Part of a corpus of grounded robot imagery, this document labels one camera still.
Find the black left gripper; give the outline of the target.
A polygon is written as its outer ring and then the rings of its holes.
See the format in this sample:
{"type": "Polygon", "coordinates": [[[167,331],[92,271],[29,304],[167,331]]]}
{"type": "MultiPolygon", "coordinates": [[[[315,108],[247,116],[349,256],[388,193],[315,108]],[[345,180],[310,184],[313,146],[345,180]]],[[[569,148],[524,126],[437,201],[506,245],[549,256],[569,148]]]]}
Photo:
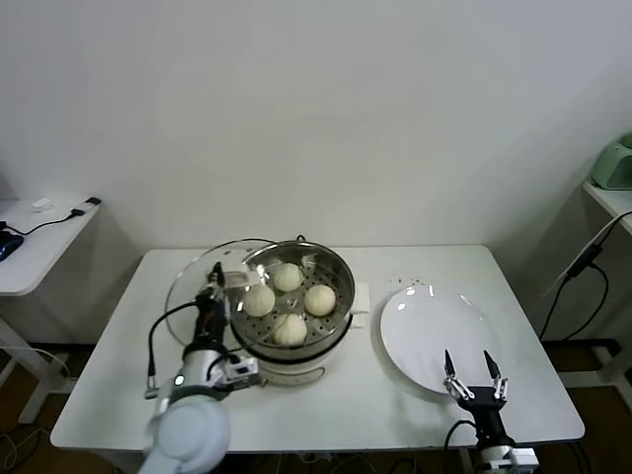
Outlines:
{"type": "Polygon", "coordinates": [[[203,291],[195,299],[198,312],[194,330],[196,343],[223,345],[228,324],[226,288],[226,273],[221,270],[220,263],[215,263],[206,274],[203,291]]]}

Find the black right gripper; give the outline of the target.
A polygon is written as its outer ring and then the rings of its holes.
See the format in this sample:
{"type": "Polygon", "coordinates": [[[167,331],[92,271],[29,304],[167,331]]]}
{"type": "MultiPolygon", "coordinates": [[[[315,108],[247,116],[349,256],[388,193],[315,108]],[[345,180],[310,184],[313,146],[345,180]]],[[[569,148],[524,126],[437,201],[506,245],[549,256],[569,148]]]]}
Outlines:
{"type": "Polygon", "coordinates": [[[476,427],[478,445],[507,445],[508,435],[501,417],[501,410],[507,398],[508,380],[502,377],[500,368],[488,351],[484,351],[485,361],[493,381],[492,387],[474,386],[468,388],[456,376],[452,358],[444,351],[444,386],[456,398],[457,405],[472,415],[476,427]]]}

